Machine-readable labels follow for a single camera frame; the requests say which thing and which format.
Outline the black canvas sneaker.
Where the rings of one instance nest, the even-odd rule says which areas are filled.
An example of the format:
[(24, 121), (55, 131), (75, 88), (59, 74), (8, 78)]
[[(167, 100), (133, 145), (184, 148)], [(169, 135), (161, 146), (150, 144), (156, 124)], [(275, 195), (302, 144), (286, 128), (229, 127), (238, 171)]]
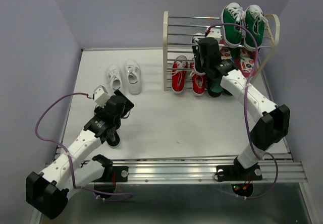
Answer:
[[(94, 109), (94, 114), (96, 114), (102, 107), (100, 105), (96, 105)], [(115, 132), (111, 137), (107, 138), (107, 144), (111, 148), (116, 148), (120, 145), (120, 138), (117, 132)]]
[(192, 37), (192, 51), (194, 54), (194, 60), (195, 60), (195, 66), (194, 66), (194, 72), (197, 75), (204, 76), (205, 71), (202, 67), (201, 64), (201, 57), (200, 57), (200, 52), (199, 52), (199, 47), (198, 47), (198, 42), (200, 39), (205, 38), (205, 34), (198, 32)]

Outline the white sneaker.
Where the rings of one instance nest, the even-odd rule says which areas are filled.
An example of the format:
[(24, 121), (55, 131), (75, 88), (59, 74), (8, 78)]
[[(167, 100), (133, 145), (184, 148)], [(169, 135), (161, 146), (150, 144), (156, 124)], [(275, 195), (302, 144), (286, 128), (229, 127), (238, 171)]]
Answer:
[(135, 60), (125, 62), (125, 72), (128, 84), (128, 90), (132, 95), (138, 95), (142, 91), (141, 71)]
[(106, 80), (112, 91), (119, 90), (124, 93), (122, 71), (117, 65), (110, 65), (106, 72)]

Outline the red canvas sneaker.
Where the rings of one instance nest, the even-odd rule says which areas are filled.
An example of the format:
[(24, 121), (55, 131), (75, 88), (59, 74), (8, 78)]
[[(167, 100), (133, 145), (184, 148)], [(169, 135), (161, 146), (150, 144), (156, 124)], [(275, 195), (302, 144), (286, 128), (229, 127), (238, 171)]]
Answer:
[(190, 73), (190, 78), (192, 79), (192, 90), (195, 96), (202, 96), (205, 91), (205, 83), (206, 79), (204, 75), (196, 74), (195, 70), (195, 62), (190, 63), (190, 69), (192, 69)]
[(184, 55), (178, 56), (173, 63), (172, 69), (172, 90), (176, 94), (180, 94), (184, 89), (187, 69), (187, 58)]

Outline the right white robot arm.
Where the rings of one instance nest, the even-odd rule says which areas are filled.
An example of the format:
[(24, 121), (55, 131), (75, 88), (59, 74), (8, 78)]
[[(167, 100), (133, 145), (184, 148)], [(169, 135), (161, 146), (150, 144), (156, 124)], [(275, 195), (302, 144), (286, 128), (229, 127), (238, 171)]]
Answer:
[(287, 135), (290, 109), (266, 98), (247, 81), (234, 62), (222, 59), (216, 39), (203, 38), (197, 45), (201, 67), (207, 78), (232, 94), (243, 105), (244, 117), (251, 116), (255, 122), (252, 129), (246, 129), (249, 141), (247, 147), (234, 159), (232, 165), (217, 166), (215, 180), (262, 180), (258, 162), (275, 143)]

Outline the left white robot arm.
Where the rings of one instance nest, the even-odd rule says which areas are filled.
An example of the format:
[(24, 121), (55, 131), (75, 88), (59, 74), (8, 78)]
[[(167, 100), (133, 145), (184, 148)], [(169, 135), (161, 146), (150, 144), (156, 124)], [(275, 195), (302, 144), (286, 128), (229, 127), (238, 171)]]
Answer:
[(116, 195), (119, 201), (132, 197), (131, 193), (115, 192), (118, 181), (128, 180), (127, 166), (114, 167), (113, 161), (101, 154), (91, 160), (86, 158), (104, 143), (118, 146), (117, 130), (134, 103), (119, 90), (110, 96), (103, 86), (95, 89), (91, 99), (96, 103), (94, 116), (74, 142), (69, 147), (58, 142), (64, 153), (39, 173), (31, 172), (26, 178), (26, 202), (49, 219), (58, 217), (80, 190), (91, 191), (103, 201), (110, 201)]

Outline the white metal shoe shelf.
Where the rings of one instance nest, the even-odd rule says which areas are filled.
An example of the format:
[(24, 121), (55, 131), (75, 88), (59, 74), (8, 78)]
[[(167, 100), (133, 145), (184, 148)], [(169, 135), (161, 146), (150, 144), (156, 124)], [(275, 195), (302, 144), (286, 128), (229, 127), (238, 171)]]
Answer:
[[(267, 23), (264, 26), (263, 43), (258, 51), (256, 77), (263, 76), (263, 69), (269, 62), (279, 45), (280, 40), (280, 20), (275, 14), (266, 14)], [(222, 30), (218, 25), (220, 17), (194, 17), (194, 16), (174, 16), (168, 11), (164, 12), (163, 18), (163, 77), (162, 89), (171, 90), (172, 68), (175, 58), (184, 55), (187, 61), (192, 61), (192, 47), (195, 45), (191, 39), (198, 35), (198, 32), (204, 32), (209, 26), (216, 25), (217, 30)]]

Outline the left dark green shoe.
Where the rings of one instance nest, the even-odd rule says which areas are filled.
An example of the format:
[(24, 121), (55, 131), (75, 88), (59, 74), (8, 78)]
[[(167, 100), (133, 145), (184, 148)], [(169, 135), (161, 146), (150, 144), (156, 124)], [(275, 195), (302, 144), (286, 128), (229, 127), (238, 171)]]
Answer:
[(223, 88), (219, 83), (214, 82), (212, 79), (207, 78), (207, 92), (210, 97), (221, 96)]

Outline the left pink patterned slipper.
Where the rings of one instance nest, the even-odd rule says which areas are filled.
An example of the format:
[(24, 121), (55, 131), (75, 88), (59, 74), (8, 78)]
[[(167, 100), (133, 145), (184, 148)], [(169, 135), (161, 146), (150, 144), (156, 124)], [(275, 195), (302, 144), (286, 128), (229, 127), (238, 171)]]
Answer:
[(221, 53), (222, 60), (232, 60), (232, 53), (229, 46), (225, 43), (224, 39), (222, 38), (219, 43), (219, 50)]

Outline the pink patterned slipper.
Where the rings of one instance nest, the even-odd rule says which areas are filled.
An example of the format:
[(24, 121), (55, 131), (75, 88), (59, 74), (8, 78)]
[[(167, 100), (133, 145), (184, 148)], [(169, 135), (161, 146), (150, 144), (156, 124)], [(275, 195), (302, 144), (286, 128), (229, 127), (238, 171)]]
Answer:
[(219, 43), (219, 50), (221, 53), (222, 60), (232, 60), (232, 53), (229, 46), (225, 43), (224, 39), (222, 38)]
[(255, 75), (252, 72), (255, 65), (255, 52), (248, 51), (245, 48), (238, 48), (238, 54), (235, 58), (235, 63), (237, 64), (239, 70), (245, 78), (248, 78), (250, 74)]

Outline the right pink patterned slipper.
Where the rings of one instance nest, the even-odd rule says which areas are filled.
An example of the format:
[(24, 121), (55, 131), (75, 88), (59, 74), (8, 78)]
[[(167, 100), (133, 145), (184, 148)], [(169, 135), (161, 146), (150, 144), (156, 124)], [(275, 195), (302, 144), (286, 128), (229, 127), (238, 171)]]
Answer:
[(252, 72), (255, 65), (255, 52), (248, 51), (245, 48), (238, 48), (238, 54), (235, 58), (235, 63), (237, 64), (239, 70), (245, 78), (248, 78), (250, 74), (255, 75)]

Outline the left green canvas sneaker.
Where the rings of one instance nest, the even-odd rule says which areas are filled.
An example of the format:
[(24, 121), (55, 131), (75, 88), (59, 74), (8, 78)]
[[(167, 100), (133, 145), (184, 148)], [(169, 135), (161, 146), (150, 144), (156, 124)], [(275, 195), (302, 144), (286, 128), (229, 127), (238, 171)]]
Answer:
[(241, 26), (242, 19), (244, 17), (243, 8), (238, 3), (228, 4), (221, 13), (221, 23), (224, 33), (224, 42), (231, 48), (237, 48), (241, 43), (242, 30)]

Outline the green canvas sneaker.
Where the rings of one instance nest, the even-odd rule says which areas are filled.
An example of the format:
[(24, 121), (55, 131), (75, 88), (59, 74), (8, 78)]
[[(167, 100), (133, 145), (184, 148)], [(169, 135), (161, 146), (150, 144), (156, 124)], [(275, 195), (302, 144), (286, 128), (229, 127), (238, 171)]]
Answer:
[(245, 28), (254, 37), (257, 46), (262, 45), (265, 24), (268, 22), (263, 10), (258, 5), (250, 5), (245, 11)]
[(224, 33), (224, 42), (231, 48), (237, 48), (241, 43), (242, 30), (241, 26), (242, 19), (244, 17), (243, 8), (238, 3), (228, 4), (221, 13), (221, 23)]

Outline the right green canvas sneaker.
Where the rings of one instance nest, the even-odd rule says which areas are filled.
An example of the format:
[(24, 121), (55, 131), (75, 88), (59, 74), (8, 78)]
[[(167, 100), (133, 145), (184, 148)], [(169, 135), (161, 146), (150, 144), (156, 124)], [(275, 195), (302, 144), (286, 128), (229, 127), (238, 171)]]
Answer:
[(268, 22), (263, 10), (258, 5), (250, 5), (245, 11), (245, 28), (254, 37), (257, 46), (262, 45), (265, 24)]

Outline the aluminium mounting rail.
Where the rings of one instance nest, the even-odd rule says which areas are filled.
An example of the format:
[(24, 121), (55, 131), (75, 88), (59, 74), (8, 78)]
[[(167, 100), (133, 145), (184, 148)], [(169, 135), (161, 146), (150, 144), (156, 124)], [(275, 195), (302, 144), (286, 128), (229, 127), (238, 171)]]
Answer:
[[(114, 160), (114, 166), (128, 167), (129, 185), (152, 184), (218, 184), (214, 179), (217, 167), (231, 165), (235, 156)], [(277, 183), (306, 183), (302, 163), (290, 154), (275, 154), (278, 163)]]

